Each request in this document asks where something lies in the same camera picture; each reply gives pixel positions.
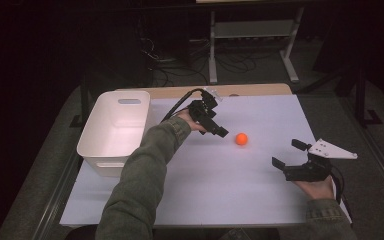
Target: white table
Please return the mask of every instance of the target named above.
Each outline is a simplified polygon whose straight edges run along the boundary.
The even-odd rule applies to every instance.
[[[157,119],[162,119],[177,100],[153,99]],[[293,138],[308,143],[315,140],[297,97],[227,97],[214,110],[215,122],[230,133],[220,138],[193,132],[184,142],[168,164],[155,227],[304,223],[306,196],[271,165],[272,156],[287,165],[307,161],[304,152],[291,146]],[[248,135],[247,145],[234,143],[239,132]],[[100,177],[84,162],[60,224],[99,223],[117,183],[118,178]]]

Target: metal frame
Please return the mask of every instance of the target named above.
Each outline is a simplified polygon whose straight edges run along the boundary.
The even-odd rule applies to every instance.
[[[282,21],[255,21],[255,22],[230,22],[230,24],[233,26],[234,24],[237,24],[238,26],[246,27],[249,25],[254,26],[260,26],[260,28],[256,28],[255,32],[243,34],[243,33],[233,33],[232,31],[229,31],[229,34],[222,33],[223,30],[231,30],[228,27],[223,27],[222,24],[225,23],[216,23],[215,21],[215,12],[211,12],[211,25],[210,25],[210,57],[208,59],[208,69],[209,69],[209,75],[210,75],[210,84],[217,84],[217,68],[216,68],[216,61],[215,61],[215,39],[216,38],[228,38],[228,37],[269,37],[269,36],[289,36],[289,42],[286,45],[285,49],[280,51],[280,56],[282,58],[283,64],[285,65],[286,71],[289,75],[289,79],[293,83],[298,83],[299,78],[297,73],[295,72],[295,68],[290,60],[290,54],[292,51],[292,47],[295,42],[296,35],[298,33],[299,25],[301,23],[301,18],[304,13],[304,7],[300,7],[297,11],[297,14],[295,16],[295,19],[292,21],[291,29],[288,33],[282,33],[282,31],[279,31],[277,26],[279,28],[285,27],[285,24],[289,26],[289,22],[286,20]],[[261,29],[264,28],[264,26],[274,26],[272,29]]]

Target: black cable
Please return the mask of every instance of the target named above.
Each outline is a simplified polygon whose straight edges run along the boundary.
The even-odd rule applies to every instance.
[[[332,180],[336,186],[336,201],[338,202],[338,204],[340,204],[342,199],[342,194],[344,193],[344,189],[345,189],[345,180],[341,171],[339,171],[337,167],[332,166],[332,169],[335,169],[339,173],[339,176],[341,177],[341,180],[339,180],[339,178],[335,174],[333,173],[331,174]]]
[[[165,117],[163,118],[163,120],[161,120],[161,122],[164,122],[165,120],[169,119],[171,116],[173,116],[173,113],[174,111],[176,111],[177,108],[179,108],[180,105],[182,105],[183,102],[186,101],[186,99],[188,99],[194,92],[197,92],[197,91],[200,91],[200,92],[204,92],[205,90],[202,89],[202,88],[195,88],[189,92],[187,92],[185,94],[185,96],[183,96],[174,106],[173,108],[170,109],[170,111],[165,115]]]

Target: dark background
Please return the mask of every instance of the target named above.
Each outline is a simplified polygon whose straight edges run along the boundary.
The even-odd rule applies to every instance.
[[[358,62],[367,78],[384,91],[384,1],[339,2],[345,4],[308,7],[298,38],[325,40],[316,70],[329,73]],[[146,87],[150,60],[140,51],[140,37],[152,37],[158,47],[185,62],[188,38],[208,37],[205,11],[144,18],[143,14],[68,11],[66,6],[75,3],[0,1],[0,225],[55,117],[83,79],[93,97],[114,88]],[[103,1],[95,6],[87,1],[82,6],[129,4]],[[278,9],[274,15],[288,11]],[[229,11],[221,16],[229,18]],[[253,14],[247,10],[240,16]],[[139,19],[147,28],[138,31]]]

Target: white bracket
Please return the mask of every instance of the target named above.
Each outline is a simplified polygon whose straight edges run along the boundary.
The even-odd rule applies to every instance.
[[[331,143],[319,139],[308,152],[324,158],[357,159],[357,153],[351,153]]]

